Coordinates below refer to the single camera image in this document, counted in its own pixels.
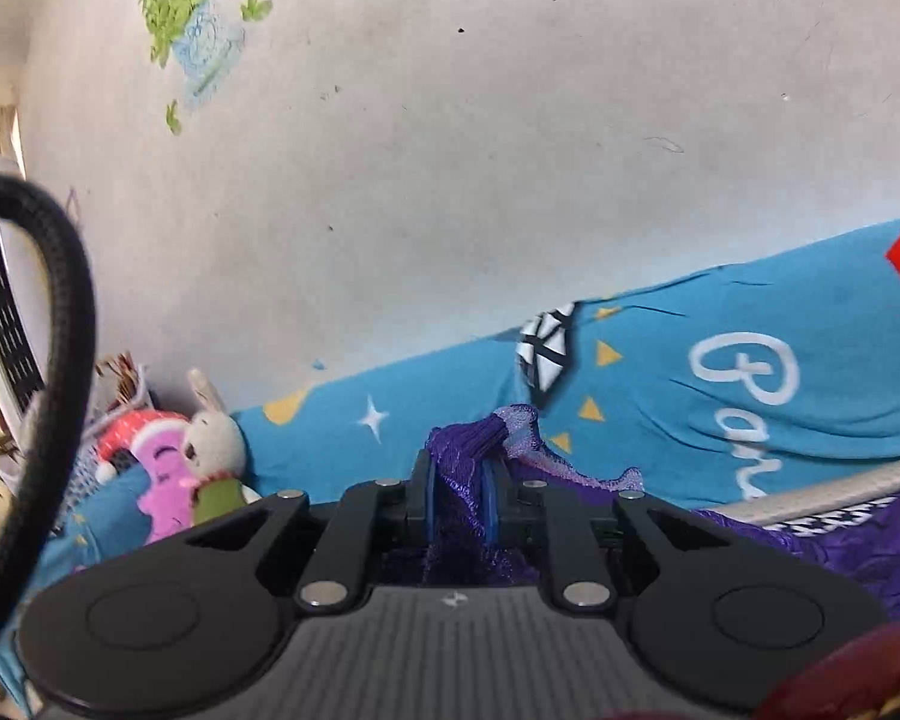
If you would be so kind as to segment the blue white houndstooth mat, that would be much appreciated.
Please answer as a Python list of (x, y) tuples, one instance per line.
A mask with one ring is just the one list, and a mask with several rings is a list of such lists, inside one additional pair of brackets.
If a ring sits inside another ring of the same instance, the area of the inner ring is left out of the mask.
[(900, 493), (900, 460), (882, 463), (870, 472), (857, 473), (829, 483), (811, 484), (792, 493), (771, 494), (735, 504), (720, 505), (717, 512), (749, 525), (777, 525), (795, 518), (820, 515), (886, 499)]

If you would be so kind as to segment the beige bunny plush toy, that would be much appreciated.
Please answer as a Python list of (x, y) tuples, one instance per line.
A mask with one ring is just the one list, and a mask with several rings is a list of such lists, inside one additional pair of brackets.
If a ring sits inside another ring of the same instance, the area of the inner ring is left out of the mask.
[(199, 410), (183, 434), (182, 454), (193, 478), (193, 523), (203, 525), (253, 504), (260, 495), (244, 483), (247, 444), (217, 388), (199, 369), (188, 372), (188, 382)]

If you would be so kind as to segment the purple patterned garment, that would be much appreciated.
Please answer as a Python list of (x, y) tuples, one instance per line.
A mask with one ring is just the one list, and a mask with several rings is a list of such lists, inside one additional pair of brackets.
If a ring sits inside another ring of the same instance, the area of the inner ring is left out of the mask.
[[(619, 491), (635, 491), (642, 475), (631, 466), (613, 479), (582, 475), (544, 445), (538, 413), (528, 405), (502, 406), (475, 422), (436, 427), (424, 444), (436, 472), (436, 536), (425, 551), (425, 585), (510, 587), (538, 580), (538, 571), (518, 548), (486, 541), (482, 472), (504, 461), (517, 481), (544, 481), (567, 488), (592, 505), (608, 505)], [(754, 525), (720, 512), (702, 517), (806, 562), (850, 577), (873, 593), (893, 619), (900, 619), (900, 489), (808, 517)]]

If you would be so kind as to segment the green plant wall sticker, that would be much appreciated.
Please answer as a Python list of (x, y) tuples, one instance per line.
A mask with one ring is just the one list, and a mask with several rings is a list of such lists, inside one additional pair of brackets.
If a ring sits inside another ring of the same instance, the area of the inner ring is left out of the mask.
[(247, 28), (265, 21), (272, 0), (137, 0), (149, 36), (149, 60), (173, 64), (182, 89), (165, 104), (164, 122), (182, 135), (185, 115), (217, 91), (244, 52)]

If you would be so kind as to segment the white air conditioner unit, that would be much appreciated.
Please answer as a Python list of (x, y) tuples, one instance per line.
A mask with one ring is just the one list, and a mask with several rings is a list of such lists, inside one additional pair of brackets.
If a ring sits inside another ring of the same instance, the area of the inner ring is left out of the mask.
[(45, 265), (27, 232), (0, 220), (0, 408), (14, 436), (45, 387), (50, 294)]

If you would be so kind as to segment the blue cartoon print bedsheet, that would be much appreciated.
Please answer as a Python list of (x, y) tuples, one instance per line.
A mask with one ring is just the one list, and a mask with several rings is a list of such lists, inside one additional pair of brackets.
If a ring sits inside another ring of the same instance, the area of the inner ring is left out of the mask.
[[(294, 600), (313, 505), (406, 479), (430, 431), (502, 406), (635, 491), (582, 502), (616, 605), (528, 585)], [(720, 505), (900, 460), (900, 220), (614, 298), (231, 413), (260, 499), (148, 544), (134, 465), (46, 550), (0, 671), (46, 718), (754, 718), (893, 619), (859, 582), (718, 527)]]

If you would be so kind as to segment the pink moon plush toy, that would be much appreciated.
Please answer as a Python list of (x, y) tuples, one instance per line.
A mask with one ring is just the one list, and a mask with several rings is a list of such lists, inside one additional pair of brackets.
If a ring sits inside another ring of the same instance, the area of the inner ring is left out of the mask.
[(137, 508), (151, 519), (148, 544), (193, 525), (193, 475), (183, 458), (188, 424), (187, 418), (172, 411), (133, 410), (116, 418), (97, 441), (98, 484), (118, 476), (115, 457), (121, 450), (130, 452), (148, 475), (149, 488), (137, 500)]

